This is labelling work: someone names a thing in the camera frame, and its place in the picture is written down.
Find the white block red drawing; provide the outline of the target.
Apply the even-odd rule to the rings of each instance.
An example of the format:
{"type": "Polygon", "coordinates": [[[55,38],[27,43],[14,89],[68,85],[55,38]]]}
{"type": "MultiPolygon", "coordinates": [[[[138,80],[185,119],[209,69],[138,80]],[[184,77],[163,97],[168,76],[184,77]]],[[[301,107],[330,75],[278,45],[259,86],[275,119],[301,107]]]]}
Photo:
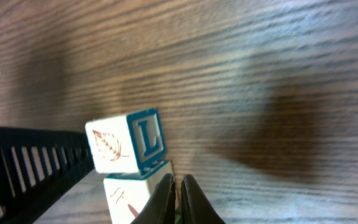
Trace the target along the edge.
{"type": "Polygon", "coordinates": [[[85,131],[101,174],[135,173],[167,153],[157,108],[88,121],[85,131]]]}

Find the white block pencil drawing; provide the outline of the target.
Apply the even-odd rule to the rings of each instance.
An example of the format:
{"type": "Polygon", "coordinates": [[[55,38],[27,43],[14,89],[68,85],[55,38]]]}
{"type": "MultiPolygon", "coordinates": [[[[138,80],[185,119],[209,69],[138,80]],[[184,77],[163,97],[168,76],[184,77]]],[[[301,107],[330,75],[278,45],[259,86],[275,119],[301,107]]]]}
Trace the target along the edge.
{"type": "Polygon", "coordinates": [[[110,174],[104,180],[111,221],[131,223],[143,210],[165,174],[173,174],[169,160],[159,160],[143,171],[110,174]]]}

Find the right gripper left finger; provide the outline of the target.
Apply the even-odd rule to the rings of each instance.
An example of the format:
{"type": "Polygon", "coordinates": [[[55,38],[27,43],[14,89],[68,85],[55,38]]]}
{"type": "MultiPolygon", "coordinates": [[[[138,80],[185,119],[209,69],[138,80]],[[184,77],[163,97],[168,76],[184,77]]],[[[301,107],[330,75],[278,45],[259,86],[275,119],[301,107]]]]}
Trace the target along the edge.
{"type": "Polygon", "coordinates": [[[173,174],[165,174],[147,204],[131,224],[174,224],[176,183],[173,174]]]}

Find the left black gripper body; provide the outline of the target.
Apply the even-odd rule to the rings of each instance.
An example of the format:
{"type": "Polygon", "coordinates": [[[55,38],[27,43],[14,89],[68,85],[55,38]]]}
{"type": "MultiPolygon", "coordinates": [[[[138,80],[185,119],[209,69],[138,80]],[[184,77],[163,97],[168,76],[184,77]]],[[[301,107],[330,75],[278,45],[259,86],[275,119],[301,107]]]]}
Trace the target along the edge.
{"type": "Polygon", "coordinates": [[[0,223],[33,223],[93,168],[83,133],[0,127],[0,223]]]}

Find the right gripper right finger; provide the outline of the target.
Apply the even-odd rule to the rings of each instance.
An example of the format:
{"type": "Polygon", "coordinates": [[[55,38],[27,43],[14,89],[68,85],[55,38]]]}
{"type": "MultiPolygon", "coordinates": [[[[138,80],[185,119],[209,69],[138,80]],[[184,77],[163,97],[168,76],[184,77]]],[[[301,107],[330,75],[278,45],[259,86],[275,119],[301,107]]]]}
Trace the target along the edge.
{"type": "Polygon", "coordinates": [[[183,224],[225,224],[191,174],[181,182],[181,212],[183,224]]]}

